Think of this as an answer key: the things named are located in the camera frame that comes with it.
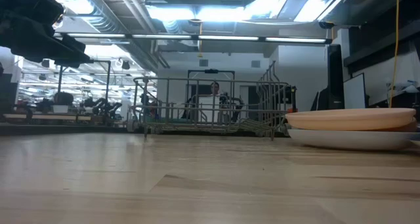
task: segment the yellow cable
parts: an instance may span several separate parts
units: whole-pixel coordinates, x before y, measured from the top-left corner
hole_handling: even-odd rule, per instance
[[[400,21],[400,0],[396,0],[396,31],[395,31],[395,56],[394,56],[394,75],[392,76],[392,84],[391,84],[391,98],[389,100],[389,108],[392,108],[392,98],[394,97],[394,86],[395,86],[395,78],[396,78],[396,59],[398,56],[398,39],[399,39],[399,21]]]

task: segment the orange plate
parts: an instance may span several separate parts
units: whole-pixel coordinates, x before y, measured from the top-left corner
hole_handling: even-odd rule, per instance
[[[393,132],[416,132],[417,131],[417,120],[415,118],[411,119],[411,122],[408,125],[397,128],[389,129],[376,129],[373,131],[393,131]]]
[[[410,108],[366,108],[298,112],[286,114],[286,118],[299,129],[367,131],[408,125],[414,115]]]

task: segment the ceiling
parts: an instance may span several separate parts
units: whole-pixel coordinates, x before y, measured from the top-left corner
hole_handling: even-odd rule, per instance
[[[164,22],[158,19],[152,19],[147,11],[145,5],[153,5],[159,8],[175,8],[175,7],[188,7],[193,10],[194,15],[197,15],[200,10],[205,7],[218,7],[218,8],[240,8],[250,6],[250,3],[255,3],[256,0],[138,0],[143,2],[142,9],[146,12],[146,15],[137,16],[131,10],[136,11],[136,7],[132,0],[128,1],[128,5],[123,0],[90,0],[95,1],[96,7],[100,10],[99,13],[106,13],[109,22],[119,26],[118,32],[124,32],[126,34],[151,34],[151,33],[167,33],[167,28]],[[277,16],[269,18],[267,16],[252,17],[252,20],[248,21],[224,21],[214,22],[207,21],[203,23],[202,34],[204,35],[253,35],[253,36],[292,36],[292,37],[321,37],[325,38],[327,32],[321,29],[317,22],[294,22],[300,15],[305,4],[309,0],[286,0],[283,8]],[[345,26],[358,26],[365,22],[369,22],[376,16],[385,12],[389,8],[395,5],[395,0],[365,0],[360,4],[348,4],[342,1],[324,18],[334,22],[338,25]],[[263,3],[261,8],[270,7],[269,3]],[[59,32],[84,32],[84,33],[97,33],[98,28],[94,24],[89,22],[92,17],[80,16],[74,10],[69,8],[69,12],[64,19],[63,27],[57,29]],[[141,22],[149,21],[150,26],[145,26]],[[177,25],[183,34],[199,34],[200,27],[192,25],[187,20],[177,20]],[[118,41],[112,39],[78,39],[85,42],[88,45],[105,45],[107,50],[97,50],[96,52],[89,52],[92,58],[98,58],[100,60],[111,60],[112,71],[111,71],[111,82],[112,91],[110,92],[111,101],[121,100],[122,97],[130,97],[132,94],[133,78],[141,75],[154,75],[150,73],[154,67],[149,64],[156,60],[155,49],[152,49],[152,42],[150,40],[142,40],[133,42],[118,43]],[[278,44],[274,43],[252,43],[242,41],[202,41],[201,49],[198,47],[198,43],[189,41],[158,41],[158,52],[161,52],[163,58],[166,58],[169,65],[173,65],[174,68],[182,67],[199,67],[199,58],[196,57],[199,51],[207,54],[206,58],[210,62],[214,62],[222,67],[224,64],[221,59],[226,61],[233,60],[235,57],[242,57],[246,54],[249,58],[241,64],[236,64],[236,67],[248,67],[252,59],[252,56],[258,56],[258,59],[264,59],[270,57],[274,52]],[[131,64],[130,70],[122,70],[119,60],[128,60]],[[153,71],[157,72],[156,67],[163,67],[163,64],[158,62],[155,65]],[[59,69],[51,64],[49,68],[44,68],[40,64],[34,64],[25,61],[23,66],[24,78],[22,79],[22,85],[20,88],[21,98],[33,98],[39,96],[46,97],[53,94],[56,91],[56,84],[58,83]],[[63,77],[63,90],[69,90],[75,95],[76,99],[80,101],[87,95],[87,90],[90,90],[94,97],[102,97],[104,95],[104,82],[106,81],[106,66],[100,64],[84,64],[77,69],[77,72],[70,72],[67,70]],[[44,73],[47,77],[46,80],[40,80],[39,76]],[[93,82],[86,82],[86,78],[89,80],[94,79]],[[155,82],[152,82],[150,90],[155,90]]]

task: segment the metal frame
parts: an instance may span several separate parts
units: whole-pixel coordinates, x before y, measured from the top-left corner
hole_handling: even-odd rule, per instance
[[[231,73],[233,75],[233,80],[235,80],[235,71],[233,70],[214,70],[214,69],[208,69],[208,70],[188,70],[187,78],[190,79],[190,74],[192,72],[203,72],[205,74],[218,74],[218,73]],[[233,86],[233,93],[230,92],[231,97],[235,97],[235,85]],[[186,82],[186,94],[185,94],[185,101],[187,101],[190,98],[190,80]]]
[[[131,110],[134,110],[134,115],[136,118],[136,123],[144,128],[144,138],[147,138],[148,128],[153,127],[159,132],[162,131],[206,131],[212,133],[235,133],[239,130],[243,131],[252,131],[259,136],[271,137],[274,140],[274,134],[277,131],[284,132],[285,128],[285,114],[295,111],[295,87],[290,86],[288,83],[281,82],[276,75],[274,69],[275,62],[271,64],[268,70],[264,73],[263,77],[259,81],[243,81],[243,80],[217,80],[219,83],[229,83],[229,92],[230,95],[233,95],[233,88],[237,83],[246,83],[246,84],[255,84],[257,86],[257,93],[260,96],[260,102],[258,104],[258,110],[242,109],[243,106],[250,106],[249,104],[243,104],[241,99],[237,99],[225,95],[198,95],[195,98],[191,98],[190,102],[184,103],[183,107],[174,107],[173,102],[169,102],[169,86],[172,81],[185,81],[186,84],[189,81],[194,81],[196,85],[199,85],[200,82],[215,82],[213,79],[190,79],[190,78],[148,78],[140,77],[133,79],[136,84],[135,89],[135,104]],[[146,85],[150,80],[161,80],[167,82],[167,93],[164,96],[165,100],[161,101],[154,97],[150,92],[148,92],[147,87],[142,87],[140,81]],[[137,104],[138,89],[141,87],[143,89],[143,95],[150,95],[153,99],[156,100],[157,106],[150,105],[140,105]],[[292,92],[292,111],[287,109],[286,95],[285,92],[287,88],[291,89]],[[200,104],[199,97],[212,97],[212,104]],[[220,108],[215,108],[216,97],[227,97],[220,104]],[[203,108],[203,106],[211,105],[212,108]],[[151,118],[148,115],[148,111],[145,109],[155,109],[157,113],[162,116],[161,111],[165,110],[164,118]],[[187,116],[185,119],[180,120],[180,112],[186,112]],[[211,111],[212,120],[209,121],[207,116],[203,112]],[[140,117],[137,117],[136,112],[140,112]],[[258,120],[250,120],[248,118],[240,118],[240,112],[258,112]],[[237,113],[238,118],[235,121],[232,115]]]
[[[104,62],[108,64],[108,71],[106,72],[106,94],[105,94],[105,99],[108,100],[108,92],[110,90],[111,61],[110,60],[92,60],[88,63],[94,63],[94,62]],[[61,92],[63,74],[64,74],[63,66],[60,66],[60,73],[58,74],[58,90],[57,90],[58,92]]]

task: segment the ductwork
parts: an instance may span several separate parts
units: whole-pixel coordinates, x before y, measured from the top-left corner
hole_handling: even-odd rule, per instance
[[[129,0],[123,0],[123,2],[127,6],[127,8],[130,10],[130,12],[133,14],[133,16],[137,19],[138,23],[142,26],[144,30],[151,32],[153,34],[156,33],[156,29],[154,28],[152,22],[145,16],[146,13],[140,6],[140,3],[138,2],[138,0],[132,0],[138,12],[130,4]],[[160,63],[164,68],[170,68],[168,63],[163,59],[162,55],[159,52],[157,52],[158,46],[156,45],[156,41],[153,40],[150,43],[151,43],[151,46],[150,46],[151,58],[157,63]]]
[[[120,22],[118,17],[111,11],[104,0],[88,0],[94,7],[91,13],[95,18],[88,18],[86,21],[104,34],[126,34],[129,30]],[[145,70],[157,72],[158,65],[156,61],[145,51],[137,42],[131,41],[130,45],[121,46],[128,51],[132,58],[137,61]]]
[[[163,21],[163,26],[166,29],[166,32],[168,32],[168,34],[186,34],[181,26],[179,25],[177,20],[172,20],[172,21]],[[191,46],[191,47],[198,47],[198,41],[192,41],[192,40],[182,40],[182,41],[167,41],[167,42],[179,42],[182,44],[185,44],[187,46]]]

